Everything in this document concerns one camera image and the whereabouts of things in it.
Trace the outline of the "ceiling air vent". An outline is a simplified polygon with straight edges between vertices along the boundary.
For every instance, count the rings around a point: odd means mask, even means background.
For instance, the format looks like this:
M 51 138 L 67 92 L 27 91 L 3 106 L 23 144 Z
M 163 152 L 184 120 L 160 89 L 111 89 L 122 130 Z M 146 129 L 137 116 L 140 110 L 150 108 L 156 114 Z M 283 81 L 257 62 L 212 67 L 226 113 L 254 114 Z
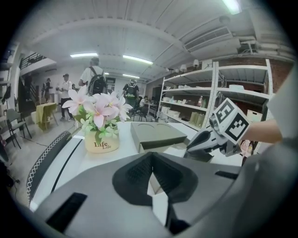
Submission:
M 193 52 L 214 40 L 218 40 L 226 36 L 232 36 L 231 31 L 226 26 L 218 27 L 189 39 L 184 43 L 184 48 L 189 52 Z

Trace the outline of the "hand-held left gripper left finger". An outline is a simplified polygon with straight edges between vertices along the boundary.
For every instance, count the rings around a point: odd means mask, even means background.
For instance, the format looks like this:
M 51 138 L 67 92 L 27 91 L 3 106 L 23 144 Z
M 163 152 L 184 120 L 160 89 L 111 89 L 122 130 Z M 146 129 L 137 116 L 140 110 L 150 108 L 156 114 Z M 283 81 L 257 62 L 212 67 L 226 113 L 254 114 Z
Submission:
M 115 190 L 127 192 L 116 171 L 144 157 L 137 154 L 81 172 L 52 192 L 34 212 L 38 221 L 67 238 L 169 238 L 170 231 L 154 215 L 152 207 L 132 205 Z

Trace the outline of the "person's white t-shirt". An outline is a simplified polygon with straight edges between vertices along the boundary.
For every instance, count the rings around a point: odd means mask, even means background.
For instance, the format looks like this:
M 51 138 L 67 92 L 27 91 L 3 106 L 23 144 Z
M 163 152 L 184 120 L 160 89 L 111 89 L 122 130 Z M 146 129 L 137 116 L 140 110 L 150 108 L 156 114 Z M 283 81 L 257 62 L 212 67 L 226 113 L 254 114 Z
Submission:
M 298 238 L 298 65 L 268 108 L 282 134 L 256 164 L 236 223 L 236 238 Z

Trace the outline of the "person's right forearm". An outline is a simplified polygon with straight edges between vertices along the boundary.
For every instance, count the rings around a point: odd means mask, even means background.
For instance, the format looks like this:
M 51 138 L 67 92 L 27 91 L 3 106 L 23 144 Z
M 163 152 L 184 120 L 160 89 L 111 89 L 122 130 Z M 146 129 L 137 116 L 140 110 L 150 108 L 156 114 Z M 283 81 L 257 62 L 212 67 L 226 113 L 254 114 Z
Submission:
M 242 140 L 275 144 L 282 140 L 282 134 L 276 120 L 270 119 L 266 121 L 252 122 L 243 135 Z

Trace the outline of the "olive green box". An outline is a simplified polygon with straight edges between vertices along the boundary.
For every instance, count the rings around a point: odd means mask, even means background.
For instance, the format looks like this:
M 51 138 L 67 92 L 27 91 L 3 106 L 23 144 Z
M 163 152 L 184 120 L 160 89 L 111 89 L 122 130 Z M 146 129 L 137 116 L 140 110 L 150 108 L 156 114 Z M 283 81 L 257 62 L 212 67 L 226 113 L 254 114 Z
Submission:
M 138 153 L 158 152 L 173 156 L 210 162 L 210 154 L 190 154 L 186 147 L 190 140 L 186 133 L 181 132 L 168 123 L 132 122 L 130 132 Z

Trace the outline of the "black staircase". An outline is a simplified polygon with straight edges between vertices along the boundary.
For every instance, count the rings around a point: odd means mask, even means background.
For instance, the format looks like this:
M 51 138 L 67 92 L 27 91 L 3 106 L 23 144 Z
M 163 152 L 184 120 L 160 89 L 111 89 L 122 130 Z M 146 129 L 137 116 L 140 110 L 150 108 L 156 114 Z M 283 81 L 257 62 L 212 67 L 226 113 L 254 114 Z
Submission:
M 20 70 L 27 69 L 29 66 L 42 61 L 46 59 L 45 56 L 38 54 L 38 53 L 33 53 L 29 56 L 22 57 L 20 60 L 20 65 L 19 68 Z M 33 86 L 32 80 L 33 77 L 31 75 L 31 71 L 20 74 L 20 79 L 23 83 L 24 86 L 24 98 L 26 102 L 36 102 L 36 99 L 38 98 L 35 86 Z

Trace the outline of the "white shelving rack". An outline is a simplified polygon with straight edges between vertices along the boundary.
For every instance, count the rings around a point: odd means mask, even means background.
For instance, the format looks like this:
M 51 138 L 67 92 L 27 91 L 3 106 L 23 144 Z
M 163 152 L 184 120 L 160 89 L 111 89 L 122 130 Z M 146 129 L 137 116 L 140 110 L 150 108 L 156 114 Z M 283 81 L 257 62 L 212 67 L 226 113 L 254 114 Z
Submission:
M 205 108 L 197 103 L 203 96 Z M 247 110 L 270 118 L 267 103 L 273 96 L 272 70 L 269 59 L 251 65 L 244 62 L 213 62 L 199 70 L 163 79 L 157 118 L 182 123 L 196 131 L 208 125 L 209 116 L 226 98 L 246 115 Z M 192 112 L 205 113 L 202 127 L 189 123 Z

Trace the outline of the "blue chair with stitched back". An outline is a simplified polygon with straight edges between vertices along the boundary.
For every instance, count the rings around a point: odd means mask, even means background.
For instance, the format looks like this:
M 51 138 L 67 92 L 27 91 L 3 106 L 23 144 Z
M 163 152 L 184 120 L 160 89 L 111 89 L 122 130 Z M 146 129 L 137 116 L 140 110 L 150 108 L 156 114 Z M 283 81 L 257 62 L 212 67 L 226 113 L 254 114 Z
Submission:
M 44 152 L 38 157 L 33 167 L 31 168 L 26 182 L 27 192 L 27 206 L 35 195 L 35 192 L 41 182 L 44 174 L 46 173 L 49 166 L 52 164 L 55 157 L 58 155 L 60 150 L 67 144 L 68 137 L 71 135 L 69 131 L 62 132 L 51 144 L 44 150 Z

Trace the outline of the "green paper bags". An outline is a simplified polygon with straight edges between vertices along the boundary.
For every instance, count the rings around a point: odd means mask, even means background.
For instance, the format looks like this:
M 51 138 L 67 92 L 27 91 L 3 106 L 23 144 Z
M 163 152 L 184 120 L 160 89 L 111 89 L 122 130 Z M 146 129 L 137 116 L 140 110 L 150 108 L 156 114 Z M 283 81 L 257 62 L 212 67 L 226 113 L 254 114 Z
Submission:
M 189 123 L 196 127 L 202 127 L 204 119 L 205 119 L 205 113 L 192 112 Z

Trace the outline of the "white table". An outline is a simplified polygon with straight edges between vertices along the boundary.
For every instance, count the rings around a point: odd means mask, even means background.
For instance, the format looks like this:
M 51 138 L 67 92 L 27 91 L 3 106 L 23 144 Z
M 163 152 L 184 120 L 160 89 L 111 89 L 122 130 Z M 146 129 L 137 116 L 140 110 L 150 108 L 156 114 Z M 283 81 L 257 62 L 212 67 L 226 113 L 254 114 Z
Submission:
M 182 152 L 186 150 L 186 144 L 196 134 L 196 131 L 180 123 L 170 123 L 170 126 L 187 135 L 186 142 L 166 145 L 146 151 L 166 152 L 171 155 L 183 157 Z M 35 211 L 40 203 L 50 194 L 52 188 L 57 189 L 79 173 L 94 166 L 109 163 L 127 156 L 136 155 L 138 151 L 133 142 L 130 132 L 130 122 L 118 124 L 120 129 L 120 144 L 118 149 L 107 153 L 91 153 L 85 148 L 83 132 L 78 132 L 68 142 L 54 158 L 49 168 L 39 183 L 36 192 L 33 195 L 33 186 L 31 187 L 31 201 L 29 208 Z M 240 167 L 242 156 L 240 154 L 230 157 L 224 156 L 219 149 L 210 153 L 210 163 L 219 165 L 231 165 Z

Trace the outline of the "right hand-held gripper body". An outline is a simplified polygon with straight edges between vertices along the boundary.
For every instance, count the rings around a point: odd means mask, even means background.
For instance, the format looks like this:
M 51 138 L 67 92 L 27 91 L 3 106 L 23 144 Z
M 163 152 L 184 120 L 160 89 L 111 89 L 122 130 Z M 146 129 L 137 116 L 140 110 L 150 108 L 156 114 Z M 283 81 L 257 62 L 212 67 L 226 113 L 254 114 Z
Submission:
M 250 121 L 235 103 L 226 98 L 210 116 L 209 124 L 216 141 L 214 148 L 219 148 L 226 157 L 241 152 L 238 143 L 247 132 Z

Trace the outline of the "pink flowers in cream pot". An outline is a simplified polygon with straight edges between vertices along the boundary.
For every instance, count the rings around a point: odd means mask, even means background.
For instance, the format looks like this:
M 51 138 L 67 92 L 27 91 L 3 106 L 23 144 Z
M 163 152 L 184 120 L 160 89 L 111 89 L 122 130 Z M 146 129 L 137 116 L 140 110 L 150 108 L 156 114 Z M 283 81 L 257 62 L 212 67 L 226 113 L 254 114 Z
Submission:
M 88 96 L 86 86 L 79 91 L 70 89 L 71 100 L 62 104 L 79 122 L 84 132 L 85 147 L 91 153 L 106 153 L 118 149 L 120 135 L 118 122 L 128 120 L 133 107 L 116 93 L 100 93 Z

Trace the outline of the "yellow-green cloth covered table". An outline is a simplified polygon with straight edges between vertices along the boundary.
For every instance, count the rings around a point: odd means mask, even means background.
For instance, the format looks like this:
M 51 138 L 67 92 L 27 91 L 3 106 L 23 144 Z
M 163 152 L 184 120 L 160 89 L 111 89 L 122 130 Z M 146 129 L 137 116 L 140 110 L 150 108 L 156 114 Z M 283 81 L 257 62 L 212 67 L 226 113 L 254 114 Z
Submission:
M 50 124 L 49 118 L 53 118 L 55 123 L 58 124 L 54 112 L 57 108 L 56 103 L 45 103 L 36 106 L 35 123 L 42 131 L 46 131 Z

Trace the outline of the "grey chair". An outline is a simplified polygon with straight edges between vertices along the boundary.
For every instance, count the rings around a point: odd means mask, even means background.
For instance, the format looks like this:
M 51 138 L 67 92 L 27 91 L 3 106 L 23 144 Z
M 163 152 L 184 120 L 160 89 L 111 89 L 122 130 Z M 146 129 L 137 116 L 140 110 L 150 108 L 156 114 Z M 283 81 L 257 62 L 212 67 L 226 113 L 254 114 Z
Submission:
M 22 115 L 22 113 L 17 112 L 12 108 L 7 109 L 6 119 L 7 119 L 8 131 L 10 133 L 10 137 L 12 139 L 14 147 L 16 147 L 16 145 L 15 145 L 15 142 L 16 142 L 17 146 L 21 149 L 21 146 L 17 140 L 15 131 L 17 129 L 19 129 L 19 130 L 22 129 L 23 137 L 25 138 L 24 130 L 26 129 L 29 137 L 32 138 L 31 133 L 28 129 L 26 120 L 25 120 L 24 116 Z

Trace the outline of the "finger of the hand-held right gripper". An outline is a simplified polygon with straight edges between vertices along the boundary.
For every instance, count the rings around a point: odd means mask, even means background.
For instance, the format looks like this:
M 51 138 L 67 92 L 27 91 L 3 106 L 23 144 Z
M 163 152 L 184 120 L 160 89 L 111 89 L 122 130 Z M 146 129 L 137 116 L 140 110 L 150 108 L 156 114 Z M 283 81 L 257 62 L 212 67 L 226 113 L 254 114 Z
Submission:
M 195 141 L 207 141 L 210 139 L 213 131 L 212 129 L 201 129 L 200 131 L 197 132 L 197 134 L 194 137 Z
M 187 152 L 189 153 L 199 153 L 201 151 L 208 152 L 218 145 L 215 138 L 193 138 L 187 145 Z

